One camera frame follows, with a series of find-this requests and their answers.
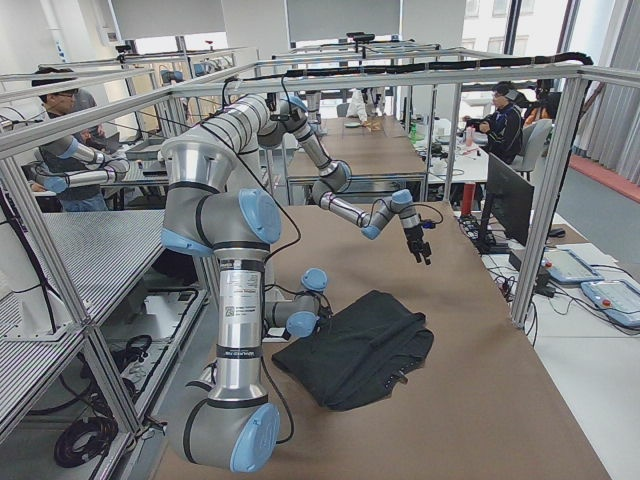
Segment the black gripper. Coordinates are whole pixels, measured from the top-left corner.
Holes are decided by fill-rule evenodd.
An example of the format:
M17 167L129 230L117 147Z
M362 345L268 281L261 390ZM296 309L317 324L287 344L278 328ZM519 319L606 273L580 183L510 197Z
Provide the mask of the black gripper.
M417 263L424 263L425 266L431 264L431 247L423 240L423 229L420 224L403 229L409 250Z

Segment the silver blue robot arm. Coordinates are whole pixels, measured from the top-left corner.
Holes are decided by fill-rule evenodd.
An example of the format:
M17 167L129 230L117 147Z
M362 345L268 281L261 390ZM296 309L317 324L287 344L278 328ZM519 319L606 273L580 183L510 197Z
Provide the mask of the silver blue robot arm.
M354 224L371 240L379 236L393 217L398 217L410 253L417 262L430 263L431 248L423 236L425 222L416 211L409 190L397 190L376 200L378 207L369 212L339 197L351 181L351 169L324 149L308 121L306 106L298 98L271 101L260 95L246 95L222 107L199 126L220 138L222 126L218 121L227 121L240 140L256 138L265 149L279 143L284 134L293 135L317 169L318 177L312 186L316 205Z
M281 218L260 188L225 191L236 153L195 134L162 146L171 162L162 244L212 257L219 267L215 362L185 385L169 415L168 438L186 461L254 473L270 459L280 428L278 408L261 384L261 363L265 261Z

